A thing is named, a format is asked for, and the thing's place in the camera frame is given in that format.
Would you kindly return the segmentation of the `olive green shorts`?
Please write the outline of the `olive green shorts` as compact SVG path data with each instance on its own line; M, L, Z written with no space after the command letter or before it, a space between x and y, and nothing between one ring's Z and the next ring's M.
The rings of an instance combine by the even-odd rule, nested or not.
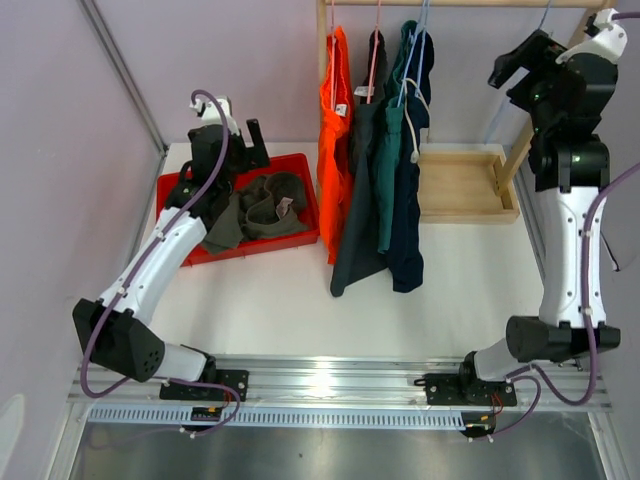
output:
M304 182L294 173L260 175L230 196L200 246L217 255L243 242L306 232L309 227L299 215L307 206Z

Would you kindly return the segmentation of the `light blue wire hanger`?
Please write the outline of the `light blue wire hanger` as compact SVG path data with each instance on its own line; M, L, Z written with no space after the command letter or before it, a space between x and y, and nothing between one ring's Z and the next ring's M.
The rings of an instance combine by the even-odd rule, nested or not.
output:
M549 14L549 10L551 9L552 5L553 5L554 1L553 0L548 0L546 3L546 6L544 8L542 17L540 19L540 22L537 26L537 29L542 29L545 21L547 19L547 16ZM488 144L490 140L493 139L498 127L500 126L501 120L503 118L503 116L505 115L505 112L507 111L507 109L509 108L509 104L510 101L507 97L504 97L503 100L500 103L500 106L498 108L498 110L496 111L496 113L494 114L489 126L487 127L485 134L484 134L484 138L483 138L483 143L484 144Z

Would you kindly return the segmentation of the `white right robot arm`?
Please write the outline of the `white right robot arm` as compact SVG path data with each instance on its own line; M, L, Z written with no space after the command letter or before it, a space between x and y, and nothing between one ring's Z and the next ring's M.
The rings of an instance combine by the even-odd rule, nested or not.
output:
M566 48L542 30L496 58L488 79L502 87L518 70L510 102L531 119L529 165L543 209L545 276L535 316L513 316L505 336L469 353L456 380L468 403L541 361L562 363L616 349L621 332L607 323L600 296L601 216L610 184L610 153L595 129L613 96L627 34L616 22L590 27Z

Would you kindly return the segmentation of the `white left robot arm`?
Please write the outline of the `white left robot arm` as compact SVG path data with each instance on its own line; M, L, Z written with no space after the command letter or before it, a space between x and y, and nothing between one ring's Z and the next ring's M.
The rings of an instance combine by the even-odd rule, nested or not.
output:
M217 376L207 369L210 356L161 340L149 325L176 272L206 237L226 248L242 238L234 217L235 181L270 163L258 121L248 120L247 127L250 145L234 125L220 121L189 131L192 158L183 165L146 243L99 299L82 299L74 307L85 365L138 382L155 376L181 379L182 388L197 400L215 392Z

